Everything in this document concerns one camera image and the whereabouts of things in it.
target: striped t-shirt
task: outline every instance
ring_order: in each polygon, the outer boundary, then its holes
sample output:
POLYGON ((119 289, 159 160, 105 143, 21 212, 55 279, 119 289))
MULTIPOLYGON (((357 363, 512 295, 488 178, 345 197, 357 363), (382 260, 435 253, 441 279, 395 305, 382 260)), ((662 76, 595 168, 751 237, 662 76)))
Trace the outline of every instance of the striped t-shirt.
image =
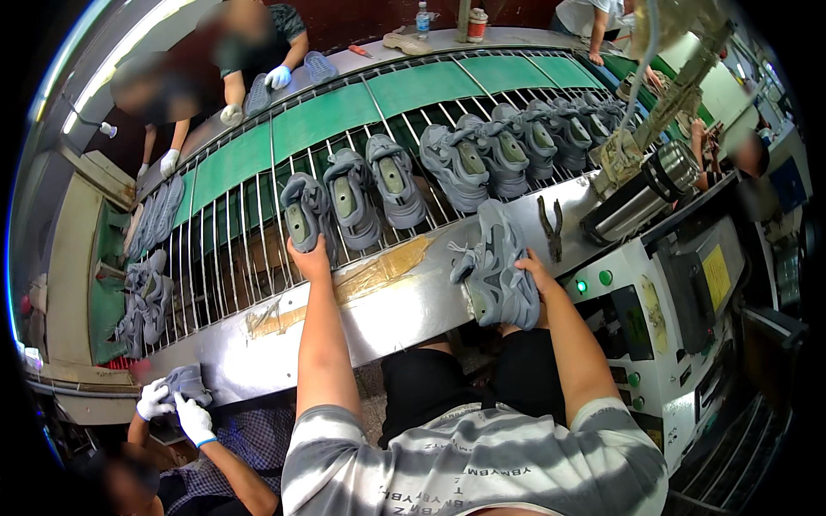
POLYGON ((371 447, 335 405, 296 421, 282 476, 284 513, 471 514, 490 507, 539 514, 660 514, 665 458, 616 398, 583 406, 568 430, 507 405, 462 405, 371 447))

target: black shorts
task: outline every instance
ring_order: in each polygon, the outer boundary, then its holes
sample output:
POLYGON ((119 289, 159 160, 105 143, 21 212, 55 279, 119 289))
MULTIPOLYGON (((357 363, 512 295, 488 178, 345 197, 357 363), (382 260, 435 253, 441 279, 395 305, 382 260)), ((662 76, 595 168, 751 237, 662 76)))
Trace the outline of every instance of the black shorts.
POLYGON ((551 334, 546 329, 517 331, 502 339, 502 353, 488 387, 475 388, 465 379, 453 355, 437 349, 399 352, 382 362, 387 410, 381 448, 407 429, 419 427, 466 403, 491 408, 500 401, 522 414, 551 414, 565 422, 565 400, 559 385, 551 334))

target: water bottle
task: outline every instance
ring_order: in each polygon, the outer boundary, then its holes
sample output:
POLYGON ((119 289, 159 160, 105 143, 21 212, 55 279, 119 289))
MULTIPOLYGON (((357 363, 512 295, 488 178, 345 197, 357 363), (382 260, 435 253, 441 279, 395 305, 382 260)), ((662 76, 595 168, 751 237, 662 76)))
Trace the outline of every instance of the water bottle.
POLYGON ((415 15, 415 28, 419 32, 419 39, 426 40, 430 32, 430 14, 427 12, 427 2, 419 2, 419 12, 415 15))

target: plaid shirt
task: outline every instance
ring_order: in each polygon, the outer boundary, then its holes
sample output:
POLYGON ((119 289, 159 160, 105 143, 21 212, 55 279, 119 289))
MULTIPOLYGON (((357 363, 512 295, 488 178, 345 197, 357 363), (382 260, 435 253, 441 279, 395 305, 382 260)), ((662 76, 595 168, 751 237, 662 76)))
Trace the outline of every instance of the plaid shirt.
MULTIPOLYGON (((243 412, 228 418, 227 423, 218 428, 216 437, 226 449, 232 451, 246 462, 249 467, 261 472, 270 472, 271 476, 262 475, 276 495, 281 495, 281 470, 287 448, 290 445, 292 426, 296 415, 292 409, 260 409, 243 412)), ((180 475, 187 487, 187 493, 169 507, 164 508, 167 516, 172 516, 189 500, 197 496, 227 496, 237 498, 221 470, 203 453, 186 466, 161 473, 161 478, 180 475)))

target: white glove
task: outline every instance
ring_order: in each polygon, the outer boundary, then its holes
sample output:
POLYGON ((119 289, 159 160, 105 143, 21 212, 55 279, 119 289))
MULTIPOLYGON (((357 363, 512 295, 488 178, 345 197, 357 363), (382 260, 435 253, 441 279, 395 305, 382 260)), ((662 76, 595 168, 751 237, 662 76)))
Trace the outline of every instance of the white glove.
POLYGON ((160 159, 160 172, 165 178, 168 178, 175 173, 175 165, 178 164, 178 158, 181 156, 181 151, 170 149, 160 159))
POLYGON ((155 416, 175 411, 175 407, 171 403, 159 403, 169 394, 168 386, 158 388, 162 381, 164 381, 164 378, 159 378, 144 387, 140 392, 140 401, 138 401, 135 409, 138 411, 138 415, 147 421, 155 416))
POLYGON ((230 104, 221 111, 221 121, 224 125, 235 127, 244 119, 244 110, 238 104, 230 104))
POLYGON ((290 79, 290 69, 282 64, 268 73, 263 83, 274 90, 278 90, 287 86, 290 83, 290 79))
POLYGON ((199 407, 195 400, 184 402, 181 393, 176 392, 175 406, 178 408, 181 428, 196 448, 200 448, 203 443, 217 440, 212 433, 212 417, 209 412, 199 407))

